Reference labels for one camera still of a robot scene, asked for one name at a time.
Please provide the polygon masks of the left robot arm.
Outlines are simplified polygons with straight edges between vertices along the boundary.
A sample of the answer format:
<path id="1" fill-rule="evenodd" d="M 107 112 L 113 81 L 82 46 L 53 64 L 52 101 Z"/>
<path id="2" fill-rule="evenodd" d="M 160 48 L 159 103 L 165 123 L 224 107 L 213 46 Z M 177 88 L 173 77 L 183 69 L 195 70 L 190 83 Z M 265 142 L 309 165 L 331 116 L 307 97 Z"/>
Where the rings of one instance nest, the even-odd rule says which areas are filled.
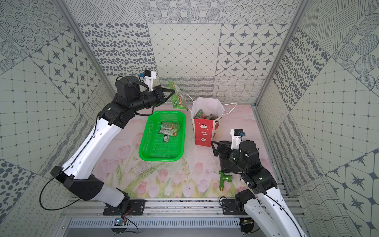
<path id="1" fill-rule="evenodd" d="M 109 187 L 92 171 L 109 143 L 131 119 L 140 115 L 140 110 L 164 104 L 175 90 L 154 87 L 152 78 L 142 81 L 132 76 L 116 78 L 115 86 L 117 93 L 97 115 L 93 130 L 67 162 L 52 169 L 51 175 L 78 198 L 100 201 L 117 212 L 125 213 L 129 195 Z"/>

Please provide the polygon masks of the green soup packet back side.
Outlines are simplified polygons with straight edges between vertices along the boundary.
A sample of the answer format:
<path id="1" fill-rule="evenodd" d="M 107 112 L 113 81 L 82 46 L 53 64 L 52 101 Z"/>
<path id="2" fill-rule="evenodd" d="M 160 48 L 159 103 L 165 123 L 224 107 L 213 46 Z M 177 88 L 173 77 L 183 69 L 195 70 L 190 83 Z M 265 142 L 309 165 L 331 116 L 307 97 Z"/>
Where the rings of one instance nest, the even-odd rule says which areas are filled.
<path id="1" fill-rule="evenodd" d="M 180 131 L 180 124 L 178 122 L 162 122 L 159 134 L 176 137 Z"/>

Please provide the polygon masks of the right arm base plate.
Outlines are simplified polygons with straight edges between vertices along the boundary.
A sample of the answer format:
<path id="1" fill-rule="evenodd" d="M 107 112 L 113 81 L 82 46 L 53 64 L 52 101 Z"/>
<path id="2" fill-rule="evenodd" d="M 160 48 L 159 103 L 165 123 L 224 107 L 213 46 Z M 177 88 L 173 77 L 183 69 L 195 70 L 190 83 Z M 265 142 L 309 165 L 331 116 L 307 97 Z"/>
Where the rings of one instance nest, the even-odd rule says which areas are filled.
<path id="1" fill-rule="evenodd" d="M 220 203 L 222 206 L 223 215 L 225 216 L 247 215 L 237 206 L 234 199 L 221 199 Z"/>

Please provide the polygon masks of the green red soup packet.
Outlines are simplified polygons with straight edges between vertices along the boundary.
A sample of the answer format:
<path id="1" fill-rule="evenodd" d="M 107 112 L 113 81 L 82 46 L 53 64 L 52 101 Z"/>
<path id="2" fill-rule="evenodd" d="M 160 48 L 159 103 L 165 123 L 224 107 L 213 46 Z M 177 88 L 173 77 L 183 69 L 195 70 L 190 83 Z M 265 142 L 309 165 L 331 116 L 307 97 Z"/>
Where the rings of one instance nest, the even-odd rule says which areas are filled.
<path id="1" fill-rule="evenodd" d="M 202 109 L 200 109 L 196 114 L 195 114 L 195 119 L 207 119 L 207 120 L 216 120 L 218 116 L 215 116 L 213 114 L 206 115 Z"/>

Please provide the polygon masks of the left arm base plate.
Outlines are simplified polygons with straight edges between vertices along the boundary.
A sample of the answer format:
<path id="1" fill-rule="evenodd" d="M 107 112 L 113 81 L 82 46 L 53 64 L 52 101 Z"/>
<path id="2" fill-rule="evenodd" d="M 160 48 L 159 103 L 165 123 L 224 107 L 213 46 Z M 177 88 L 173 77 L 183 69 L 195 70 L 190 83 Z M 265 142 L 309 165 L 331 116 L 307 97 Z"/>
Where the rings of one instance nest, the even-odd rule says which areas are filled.
<path id="1" fill-rule="evenodd" d="M 129 199 L 124 200 L 118 207 L 113 207 L 106 204 L 103 211 L 104 216 L 116 216 L 116 215 L 134 215 L 142 216 L 146 204 L 145 199 Z"/>

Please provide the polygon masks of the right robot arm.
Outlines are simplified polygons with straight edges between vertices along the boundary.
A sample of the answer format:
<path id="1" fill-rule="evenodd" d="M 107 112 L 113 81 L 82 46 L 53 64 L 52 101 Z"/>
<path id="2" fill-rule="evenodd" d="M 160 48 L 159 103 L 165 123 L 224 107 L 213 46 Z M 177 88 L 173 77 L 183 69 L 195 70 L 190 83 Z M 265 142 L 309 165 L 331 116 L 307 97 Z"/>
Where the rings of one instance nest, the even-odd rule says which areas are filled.
<path id="1" fill-rule="evenodd" d="M 267 237 L 305 237 L 300 224 L 285 203 L 272 174 L 261 164 L 254 141 L 245 140 L 238 147 L 232 142 L 211 142 L 214 156 L 235 165 L 249 189 L 235 195 L 236 209 L 247 214 Z"/>

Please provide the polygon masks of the green plastic basket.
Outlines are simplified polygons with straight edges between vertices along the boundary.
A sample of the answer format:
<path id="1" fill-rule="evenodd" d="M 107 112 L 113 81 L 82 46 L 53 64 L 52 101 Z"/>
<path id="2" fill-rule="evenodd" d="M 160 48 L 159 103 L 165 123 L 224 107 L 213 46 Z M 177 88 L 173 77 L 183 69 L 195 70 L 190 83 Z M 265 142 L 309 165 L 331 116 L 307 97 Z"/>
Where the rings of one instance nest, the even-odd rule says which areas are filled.
<path id="1" fill-rule="evenodd" d="M 176 137 L 169 136 L 164 143 L 164 134 L 159 134 L 162 122 L 178 122 L 180 131 Z M 179 111 L 156 111 L 149 116 L 139 148 L 139 157 L 147 162 L 175 162 L 184 154 L 186 116 Z"/>

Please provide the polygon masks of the white red paper gift bag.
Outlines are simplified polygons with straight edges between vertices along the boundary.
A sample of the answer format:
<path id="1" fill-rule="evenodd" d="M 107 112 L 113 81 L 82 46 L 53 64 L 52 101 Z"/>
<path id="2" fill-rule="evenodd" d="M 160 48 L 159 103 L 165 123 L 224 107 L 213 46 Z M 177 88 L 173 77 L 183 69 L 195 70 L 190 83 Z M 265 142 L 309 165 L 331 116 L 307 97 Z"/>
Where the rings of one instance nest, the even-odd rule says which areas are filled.
<path id="1" fill-rule="evenodd" d="M 218 99 L 198 97 L 192 101 L 191 122 L 194 131 L 195 145 L 211 147 L 211 141 L 214 138 L 222 117 L 231 113 L 237 106 L 237 103 L 222 104 Z M 195 114 L 202 109 L 206 115 L 213 114 L 218 116 L 216 120 L 195 119 Z"/>

